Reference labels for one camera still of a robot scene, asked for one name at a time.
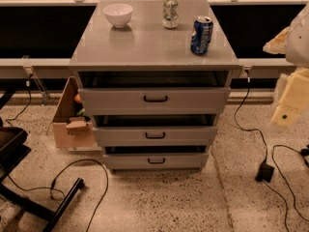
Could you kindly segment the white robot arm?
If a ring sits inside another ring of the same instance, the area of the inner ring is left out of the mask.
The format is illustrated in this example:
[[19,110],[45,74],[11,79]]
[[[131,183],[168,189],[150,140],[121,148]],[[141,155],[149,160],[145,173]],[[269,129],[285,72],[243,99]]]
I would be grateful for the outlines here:
[[271,117],[281,128],[293,124],[309,107],[309,4],[275,38],[263,46],[270,54],[285,54],[286,61],[296,66]]

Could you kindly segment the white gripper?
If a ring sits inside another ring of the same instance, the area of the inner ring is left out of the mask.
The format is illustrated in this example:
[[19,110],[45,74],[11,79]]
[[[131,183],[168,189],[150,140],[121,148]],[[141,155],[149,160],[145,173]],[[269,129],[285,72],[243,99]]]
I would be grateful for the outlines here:
[[297,69],[287,78],[270,122],[278,127],[292,125],[309,108],[309,69]]

